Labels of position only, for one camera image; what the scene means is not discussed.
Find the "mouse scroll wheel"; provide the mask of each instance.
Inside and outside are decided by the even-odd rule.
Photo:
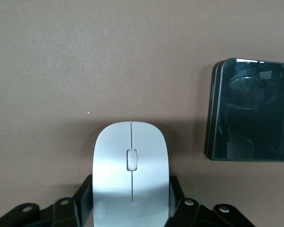
[[[127,170],[137,170],[137,150],[135,149],[127,150]]]

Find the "beige table surface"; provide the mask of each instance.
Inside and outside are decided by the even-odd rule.
[[[211,70],[230,57],[284,62],[284,0],[0,0],[0,216],[72,195],[100,131],[145,121],[187,196],[284,227],[284,163],[203,154]]]

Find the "black glossy device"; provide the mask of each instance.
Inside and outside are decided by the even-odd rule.
[[[204,152],[211,160],[284,162],[284,63],[215,65]]]

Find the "white computer mouse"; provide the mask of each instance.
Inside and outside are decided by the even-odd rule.
[[[95,227],[158,227],[169,216],[169,161],[160,130],[120,122],[99,134],[93,160]]]

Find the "black box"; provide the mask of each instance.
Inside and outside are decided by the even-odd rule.
[[[284,162],[284,63],[215,65],[204,152],[211,160]]]

